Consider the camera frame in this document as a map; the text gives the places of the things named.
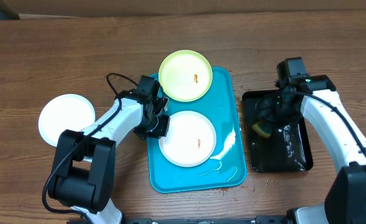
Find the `pink white plate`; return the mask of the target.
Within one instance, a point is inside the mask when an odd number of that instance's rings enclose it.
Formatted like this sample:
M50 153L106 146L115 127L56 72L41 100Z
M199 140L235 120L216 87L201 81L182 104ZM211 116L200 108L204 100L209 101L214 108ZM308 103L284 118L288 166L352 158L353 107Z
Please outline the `pink white plate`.
M158 141L163 156L180 167L194 167L207 161L216 147L216 130L210 120L195 111L170 116L167 135Z

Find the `green rimmed plate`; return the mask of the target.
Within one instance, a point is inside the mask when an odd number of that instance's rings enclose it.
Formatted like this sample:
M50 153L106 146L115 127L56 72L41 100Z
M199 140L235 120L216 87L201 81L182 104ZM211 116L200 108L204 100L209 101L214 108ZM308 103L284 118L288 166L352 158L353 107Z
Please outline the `green rimmed plate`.
M208 60L193 50L178 50L160 65L158 80L170 98L180 102L200 99L210 89L213 71Z

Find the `green yellow sponge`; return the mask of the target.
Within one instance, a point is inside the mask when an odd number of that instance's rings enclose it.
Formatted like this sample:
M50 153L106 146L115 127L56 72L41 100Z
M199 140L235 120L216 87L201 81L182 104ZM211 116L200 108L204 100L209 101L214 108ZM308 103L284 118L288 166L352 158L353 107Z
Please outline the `green yellow sponge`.
M272 135L273 124L267 120L259 120L252 125L252 129L259 136L269 138Z

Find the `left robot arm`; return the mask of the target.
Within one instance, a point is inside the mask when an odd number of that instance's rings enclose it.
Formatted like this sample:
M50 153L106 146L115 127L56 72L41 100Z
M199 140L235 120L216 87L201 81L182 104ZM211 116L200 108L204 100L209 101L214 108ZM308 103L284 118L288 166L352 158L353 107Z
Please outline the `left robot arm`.
M133 131L140 139L167 135L168 98L159 81L142 76L135 88L115 93L113 106L82 131L61 133L42 204L52 213L78 214L85 223L123 223L111 200L116 147Z

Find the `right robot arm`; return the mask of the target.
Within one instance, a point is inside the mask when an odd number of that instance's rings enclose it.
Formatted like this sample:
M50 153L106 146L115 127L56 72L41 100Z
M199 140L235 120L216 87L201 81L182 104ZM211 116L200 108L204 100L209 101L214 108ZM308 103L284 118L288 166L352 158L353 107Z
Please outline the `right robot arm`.
M252 129L269 138L279 126L304 118L311 123L334 162L337 177L322 204L294 208L282 223L366 223L366 137L345 110L326 75L311 76L303 59L277 65L278 90L255 109Z

